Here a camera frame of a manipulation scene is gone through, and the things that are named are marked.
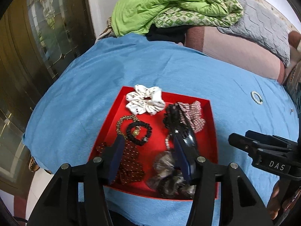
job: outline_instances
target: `bedspread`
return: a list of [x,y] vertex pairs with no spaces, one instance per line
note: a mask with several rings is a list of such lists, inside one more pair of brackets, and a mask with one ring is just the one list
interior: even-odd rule
[[[97,42],[75,59],[50,87],[31,115],[24,144],[42,168],[87,162],[97,134],[122,86],[159,86],[163,91],[209,99],[216,126],[219,163],[237,162],[264,203],[277,176],[251,166],[247,153],[228,136],[247,130],[296,141],[298,118],[291,98],[276,80],[166,41],[130,33]],[[258,92],[263,104],[251,97]],[[186,225],[191,202],[143,198],[105,189],[109,209],[138,225]],[[213,225],[218,225],[214,212]]]

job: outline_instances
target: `finger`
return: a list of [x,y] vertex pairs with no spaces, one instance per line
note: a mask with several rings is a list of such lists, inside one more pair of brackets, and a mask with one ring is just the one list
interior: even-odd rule
[[293,207],[295,206],[295,204],[297,203],[297,200],[299,199],[301,193],[298,194],[298,196],[296,197],[296,199],[291,203],[292,198],[287,199],[283,204],[282,204],[282,208],[286,209],[287,206],[289,205],[289,203],[291,203],[288,207],[288,209],[293,209]]
[[277,198],[271,198],[266,208],[269,213],[278,212],[281,208],[281,205]]
[[275,183],[273,187],[273,192],[271,194],[271,198],[275,198],[279,194],[279,180],[277,183]]
[[270,212],[270,217],[271,217],[272,220],[274,220],[277,216],[278,216],[278,212],[277,211]]

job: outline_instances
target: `black hair tie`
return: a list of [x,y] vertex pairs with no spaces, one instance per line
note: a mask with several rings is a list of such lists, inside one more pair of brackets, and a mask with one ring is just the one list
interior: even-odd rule
[[[146,135],[142,138],[142,140],[139,140],[133,136],[131,130],[134,127],[145,127],[147,129]],[[136,145],[143,146],[145,143],[148,142],[148,139],[151,137],[151,131],[152,128],[148,123],[145,123],[143,121],[134,121],[128,125],[126,129],[126,135],[129,141],[132,141]]]

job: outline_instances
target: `white scrunchie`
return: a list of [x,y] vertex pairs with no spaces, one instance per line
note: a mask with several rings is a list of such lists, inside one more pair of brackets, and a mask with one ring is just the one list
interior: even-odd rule
[[133,115],[141,115],[145,112],[155,115],[157,112],[164,110],[166,104],[162,99],[162,91],[159,87],[147,88],[143,85],[135,85],[134,89],[135,92],[130,92],[125,96],[125,99],[129,101],[125,107]]

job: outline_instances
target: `pink pillow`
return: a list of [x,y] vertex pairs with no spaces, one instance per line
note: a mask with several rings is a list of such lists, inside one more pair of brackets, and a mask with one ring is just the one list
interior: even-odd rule
[[277,56],[245,38],[220,33],[216,27],[188,29],[185,46],[280,84],[284,80],[284,64]]

